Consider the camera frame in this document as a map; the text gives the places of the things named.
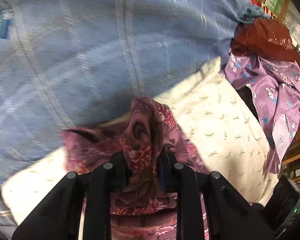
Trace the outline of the maroon floral shirt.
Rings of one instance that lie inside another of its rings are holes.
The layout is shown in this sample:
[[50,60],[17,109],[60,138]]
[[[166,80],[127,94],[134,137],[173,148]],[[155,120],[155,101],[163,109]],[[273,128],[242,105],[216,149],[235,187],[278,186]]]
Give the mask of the maroon floral shirt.
[[137,98],[128,121],[96,129],[67,129],[61,137],[67,152],[65,168],[79,174],[109,162],[114,153],[124,153],[132,177],[126,189],[111,195],[113,239],[175,239],[177,194],[160,188],[159,155],[172,153],[196,172],[206,173],[207,168],[167,105]]

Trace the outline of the grey logo pillow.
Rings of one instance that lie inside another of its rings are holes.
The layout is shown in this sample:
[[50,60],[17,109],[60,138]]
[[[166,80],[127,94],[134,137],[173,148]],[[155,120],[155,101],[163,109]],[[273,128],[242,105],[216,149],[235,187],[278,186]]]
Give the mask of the grey logo pillow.
[[10,209],[5,205],[0,192],[0,239],[12,239],[17,228]]

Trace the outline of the purple floral garment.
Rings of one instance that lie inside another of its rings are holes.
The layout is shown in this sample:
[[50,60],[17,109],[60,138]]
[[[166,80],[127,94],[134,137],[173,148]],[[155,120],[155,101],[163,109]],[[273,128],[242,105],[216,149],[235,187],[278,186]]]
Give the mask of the purple floral garment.
[[299,65],[230,53],[223,75],[234,89],[251,91],[257,118],[270,144],[264,173],[279,173],[300,122]]

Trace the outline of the blue plaid duvet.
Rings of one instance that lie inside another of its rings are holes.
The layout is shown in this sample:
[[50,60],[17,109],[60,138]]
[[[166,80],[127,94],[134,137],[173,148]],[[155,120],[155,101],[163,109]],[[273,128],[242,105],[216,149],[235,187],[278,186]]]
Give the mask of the blue plaid duvet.
[[228,59],[249,0],[0,0],[0,187],[207,60]]

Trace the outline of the red plastic bag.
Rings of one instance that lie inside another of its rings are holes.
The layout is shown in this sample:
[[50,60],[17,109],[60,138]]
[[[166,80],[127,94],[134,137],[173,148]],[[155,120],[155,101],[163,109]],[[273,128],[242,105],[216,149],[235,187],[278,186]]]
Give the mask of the red plastic bag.
[[296,59],[288,28],[267,18],[240,24],[231,41],[231,52],[235,56],[257,55],[275,61],[294,62]]

